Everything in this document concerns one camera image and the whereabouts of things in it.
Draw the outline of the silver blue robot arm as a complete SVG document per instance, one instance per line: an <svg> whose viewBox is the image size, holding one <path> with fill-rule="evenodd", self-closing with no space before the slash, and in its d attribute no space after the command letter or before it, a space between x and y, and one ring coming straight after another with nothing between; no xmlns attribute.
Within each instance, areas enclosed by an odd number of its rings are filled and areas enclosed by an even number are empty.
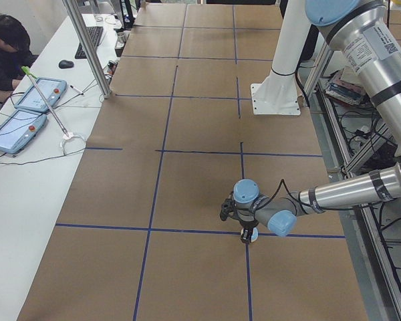
<svg viewBox="0 0 401 321"><path fill-rule="evenodd" d="M297 75L302 43L313 29L322 34L325 47L342 52L347 63L344 70L331 76L325 93L347 105L368 102L373 106L382 119L382 129L374 136L382 140L394 138L396 163L283 198L268 197L256 182L240 180L222 204L220 217L241 224L243 243L256 240L258 224L284 237L300 215L401 197L401 47L385 24L385 14L383 1L288 3L271 72L263 82L251 86L254 113L297 114L287 90Z"/></svg>

